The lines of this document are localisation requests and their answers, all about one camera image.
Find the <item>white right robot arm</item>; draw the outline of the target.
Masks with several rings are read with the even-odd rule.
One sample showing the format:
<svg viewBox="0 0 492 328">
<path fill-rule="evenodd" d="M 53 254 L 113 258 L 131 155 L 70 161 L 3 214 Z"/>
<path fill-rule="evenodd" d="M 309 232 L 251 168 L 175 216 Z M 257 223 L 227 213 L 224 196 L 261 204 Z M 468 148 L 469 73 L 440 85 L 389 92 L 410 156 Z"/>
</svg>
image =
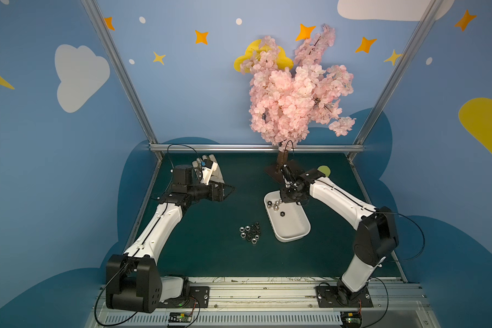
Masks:
<svg viewBox="0 0 492 328">
<path fill-rule="evenodd" d="M 318 169 L 307 172 L 291 161 L 280 168 L 284 203 L 302 203 L 314 198 L 343 217 L 355 230 L 354 256 L 334 288 L 336 302 L 354 306 L 368 292 L 370 276 L 387 256 L 399 246 L 399 236 L 392 210 L 366 203 L 334 184 Z"/>
</svg>

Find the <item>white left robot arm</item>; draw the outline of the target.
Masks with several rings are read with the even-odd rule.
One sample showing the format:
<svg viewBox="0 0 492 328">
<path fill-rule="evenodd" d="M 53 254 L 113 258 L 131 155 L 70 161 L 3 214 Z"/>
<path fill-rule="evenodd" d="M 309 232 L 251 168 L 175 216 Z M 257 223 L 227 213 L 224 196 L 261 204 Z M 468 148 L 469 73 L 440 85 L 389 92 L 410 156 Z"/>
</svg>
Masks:
<svg viewBox="0 0 492 328">
<path fill-rule="evenodd" d="M 159 198 L 157 210 L 141 235 L 106 266 L 105 303 L 110 309 L 152 313 L 160 306 L 189 302 L 189 283 L 184 277 L 161 276 L 157 262 L 189 207 L 201 200 L 226 199 L 224 179 L 213 155 L 190 165 L 177 165 L 172 182 Z"/>
</svg>

